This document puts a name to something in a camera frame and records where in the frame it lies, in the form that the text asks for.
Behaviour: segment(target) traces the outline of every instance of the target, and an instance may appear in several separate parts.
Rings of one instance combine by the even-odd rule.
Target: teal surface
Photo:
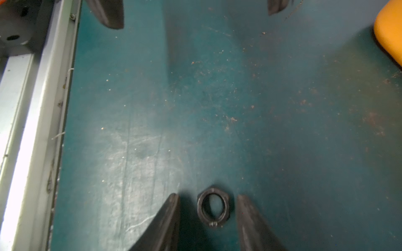
[[[402,250],[402,72],[376,45],[386,0],[125,1],[125,28],[83,4],[52,250],[125,251],[172,192],[179,249],[239,250],[247,194],[293,250]]]

